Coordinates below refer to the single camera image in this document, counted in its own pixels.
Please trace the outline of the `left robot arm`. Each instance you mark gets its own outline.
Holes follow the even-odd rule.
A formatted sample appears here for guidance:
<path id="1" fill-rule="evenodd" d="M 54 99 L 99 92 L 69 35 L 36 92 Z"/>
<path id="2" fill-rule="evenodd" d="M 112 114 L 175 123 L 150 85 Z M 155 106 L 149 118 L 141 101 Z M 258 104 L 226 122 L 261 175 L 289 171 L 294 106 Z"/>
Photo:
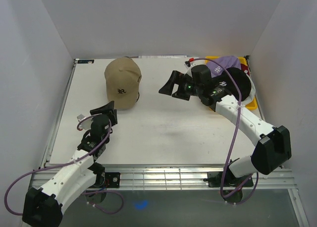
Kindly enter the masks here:
<path id="1" fill-rule="evenodd" d="M 39 188 L 25 196 L 22 220 L 32 227 L 57 227 L 67 208 L 89 187 L 105 182 L 105 168 L 97 159 L 106 150 L 112 127 L 117 124 L 114 101 L 93 109 L 79 120 L 78 130 L 86 130 L 68 163 Z"/>

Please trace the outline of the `beige baseball cap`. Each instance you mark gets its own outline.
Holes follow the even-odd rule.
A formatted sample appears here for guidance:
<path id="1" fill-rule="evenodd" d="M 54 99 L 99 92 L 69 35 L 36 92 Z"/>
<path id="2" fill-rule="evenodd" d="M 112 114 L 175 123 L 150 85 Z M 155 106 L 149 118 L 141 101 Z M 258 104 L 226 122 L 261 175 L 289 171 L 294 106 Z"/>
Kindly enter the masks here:
<path id="1" fill-rule="evenodd" d="M 114 101 L 117 110 L 129 110 L 136 104 L 142 74 L 136 62 L 129 57 L 111 61 L 104 72 L 107 100 Z"/>

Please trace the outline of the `white baseball cap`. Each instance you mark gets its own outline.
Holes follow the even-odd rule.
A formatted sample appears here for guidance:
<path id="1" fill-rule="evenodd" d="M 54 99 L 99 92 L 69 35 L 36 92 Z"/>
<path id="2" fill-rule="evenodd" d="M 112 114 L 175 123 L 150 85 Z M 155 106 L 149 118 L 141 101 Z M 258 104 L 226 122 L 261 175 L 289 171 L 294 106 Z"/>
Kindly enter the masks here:
<path id="1" fill-rule="evenodd" d="M 248 79 L 249 79 L 249 81 L 251 83 L 251 90 L 250 90 L 250 93 L 249 93 L 248 97 L 244 101 L 242 101 L 242 104 L 244 106 L 250 104 L 253 101 L 253 99 L 255 97 L 255 94 L 256 94 L 255 85 L 254 85 L 252 79 L 248 75 L 247 75 L 247 77 L 248 77 Z"/>

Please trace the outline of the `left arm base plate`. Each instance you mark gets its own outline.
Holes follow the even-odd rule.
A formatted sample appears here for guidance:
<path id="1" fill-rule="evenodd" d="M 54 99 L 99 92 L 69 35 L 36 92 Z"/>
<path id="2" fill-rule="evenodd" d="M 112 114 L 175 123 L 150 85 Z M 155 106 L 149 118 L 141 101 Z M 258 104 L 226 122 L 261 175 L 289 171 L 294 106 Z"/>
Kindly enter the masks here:
<path id="1" fill-rule="evenodd" d="M 119 172 L 106 172 L 105 173 L 105 188 L 119 188 L 120 187 L 120 176 Z"/>

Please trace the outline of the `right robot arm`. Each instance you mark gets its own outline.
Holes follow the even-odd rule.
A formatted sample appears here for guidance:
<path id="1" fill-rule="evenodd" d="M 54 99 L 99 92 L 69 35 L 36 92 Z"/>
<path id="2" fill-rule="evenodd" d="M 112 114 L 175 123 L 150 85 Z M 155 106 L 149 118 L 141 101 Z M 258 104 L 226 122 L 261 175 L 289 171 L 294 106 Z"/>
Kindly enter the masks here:
<path id="1" fill-rule="evenodd" d="M 263 121 L 243 106 L 253 91 L 249 76 L 242 70 L 230 67 L 212 77 L 203 64 L 192 67 L 190 75 L 174 70 L 158 91 L 186 101 L 191 96 L 198 97 L 203 105 L 235 124 L 249 138 L 255 147 L 253 153 L 225 168 L 223 178 L 230 186 L 256 172 L 268 175 L 292 157 L 289 130 Z"/>

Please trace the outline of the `black baseball cap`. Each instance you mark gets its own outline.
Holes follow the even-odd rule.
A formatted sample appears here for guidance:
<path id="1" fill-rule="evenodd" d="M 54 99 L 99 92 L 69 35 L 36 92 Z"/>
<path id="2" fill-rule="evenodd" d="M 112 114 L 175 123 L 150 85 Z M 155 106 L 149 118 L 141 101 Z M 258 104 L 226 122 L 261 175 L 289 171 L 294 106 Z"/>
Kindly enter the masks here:
<path id="1" fill-rule="evenodd" d="M 227 72 L 231 75 L 235 83 L 237 84 L 241 96 L 242 96 L 242 102 L 247 100 L 249 98 L 249 95 L 251 93 L 252 85 L 249 77 L 247 76 L 246 73 L 244 73 L 242 70 L 235 68 L 235 67 L 230 67 L 226 69 Z M 231 78 L 228 76 L 226 71 L 223 71 L 221 75 L 215 77 L 215 82 L 219 86 L 225 87 L 228 91 L 230 91 L 233 96 L 238 100 L 239 99 L 239 93 L 232 82 Z"/>

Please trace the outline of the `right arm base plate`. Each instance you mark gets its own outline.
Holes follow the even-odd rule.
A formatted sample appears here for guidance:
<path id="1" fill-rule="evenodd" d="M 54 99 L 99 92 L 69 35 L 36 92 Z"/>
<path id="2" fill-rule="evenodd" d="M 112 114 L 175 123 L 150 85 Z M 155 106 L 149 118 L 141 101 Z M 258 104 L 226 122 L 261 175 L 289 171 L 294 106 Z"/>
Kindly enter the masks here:
<path id="1" fill-rule="evenodd" d="M 239 178 L 230 178 L 227 177 L 228 174 L 226 174 L 226 177 L 224 179 L 224 187 L 237 187 L 239 186 L 244 180 L 247 180 L 247 182 L 244 184 L 244 187 L 253 187 L 254 183 L 251 177 L 243 176 Z M 204 178 L 203 181 L 208 183 L 209 187 L 220 187 L 221 184 L 221 178 L 222 178 L 222 172 L 221 171 L 210 171 L 207 173 L 207 178 Z"/>

